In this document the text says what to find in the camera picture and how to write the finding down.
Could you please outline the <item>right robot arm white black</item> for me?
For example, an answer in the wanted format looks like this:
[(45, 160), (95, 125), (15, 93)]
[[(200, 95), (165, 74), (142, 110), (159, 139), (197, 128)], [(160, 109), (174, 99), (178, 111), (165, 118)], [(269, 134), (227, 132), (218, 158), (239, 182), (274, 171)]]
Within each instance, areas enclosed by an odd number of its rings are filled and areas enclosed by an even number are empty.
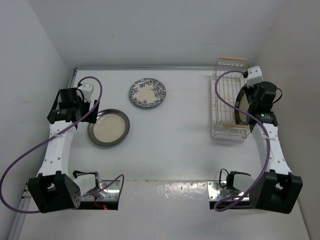
[(278, 121), (272, 111), (278, 87), (268, 81), (245, 84), (241, 89), (247, 99), (246, 122), (256, 142), (262, 165), (259, 179), (250, 174), (231, 171), (226, 178), (226, 189), (234, 195), (242, 192), (237, 185), (244, 181), (249, 190), (249, 204), (259, 209), (283, 214), (291, 213), (303, 187), (300, 176), (289, 168), (278, 138)]

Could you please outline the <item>checkered rim dark plate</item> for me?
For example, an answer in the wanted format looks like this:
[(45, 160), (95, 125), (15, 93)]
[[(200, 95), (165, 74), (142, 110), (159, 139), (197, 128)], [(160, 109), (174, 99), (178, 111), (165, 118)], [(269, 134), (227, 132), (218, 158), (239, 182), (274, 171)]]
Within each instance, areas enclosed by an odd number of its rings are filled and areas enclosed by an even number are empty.
[(248, 112), (249, 103), (244, 89), (240, 89), (236, 97), (234, 106), (240, 110), (234, 110), (235, 123), (237, 125), (248, 125), (247, 115), (244, 113)]

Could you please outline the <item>brown rim cream plate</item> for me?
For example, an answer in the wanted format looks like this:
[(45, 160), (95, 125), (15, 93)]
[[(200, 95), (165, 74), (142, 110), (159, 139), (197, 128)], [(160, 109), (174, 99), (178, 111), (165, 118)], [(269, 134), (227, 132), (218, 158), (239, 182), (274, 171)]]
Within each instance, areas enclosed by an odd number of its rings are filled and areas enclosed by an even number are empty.
[(130, 131), (128, 116), (118, 109), (105, 109), (97, 114), (96, 123), (89, 123), (87, 134), (92, 143), (112, 147), (122, 142)]

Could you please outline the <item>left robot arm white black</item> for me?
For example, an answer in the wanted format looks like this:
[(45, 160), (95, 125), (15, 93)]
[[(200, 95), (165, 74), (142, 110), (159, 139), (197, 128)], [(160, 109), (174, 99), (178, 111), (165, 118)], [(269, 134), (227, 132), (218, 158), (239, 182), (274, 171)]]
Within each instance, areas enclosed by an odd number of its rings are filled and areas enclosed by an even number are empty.
[(37, 176), (27, 183), (41, 213), (77, 209), (82, 196), (100, 186), (96, 171), (76, 171), (75, 176), (70, 176), (68, 167), (77, 121), (84, 117), (83, 122), (94, 124), (97, 119), (98, 111), (90, 111), (93, 90), (88, 83), (60, 89), (47, 116), (53, 139), (47, 144)]

